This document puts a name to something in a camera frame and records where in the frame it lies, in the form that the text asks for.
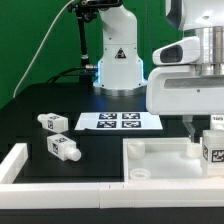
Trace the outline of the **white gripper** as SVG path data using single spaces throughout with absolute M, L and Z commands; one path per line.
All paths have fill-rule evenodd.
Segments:
M 199 143 L 192 115 L 224 114 L 224 76 L 197 76 L 190 65 L 158 67 L 148 78 L 146 108 L 155 115 L 183 115 L 190 141 Z

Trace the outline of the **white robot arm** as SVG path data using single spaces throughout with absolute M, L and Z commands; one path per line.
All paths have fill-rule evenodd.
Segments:
M 224 0 L 165 0 L 170 25 L 183 39 L 153 52 L 157 66 L 143 77 L 137 53 L 137 19 L 124 6 L 99 8 L 103 56 L 94 88 L 112 96 L 146 91 L 155 115 L 181 115 L 190 132 L 193 115 L 224 115 Z

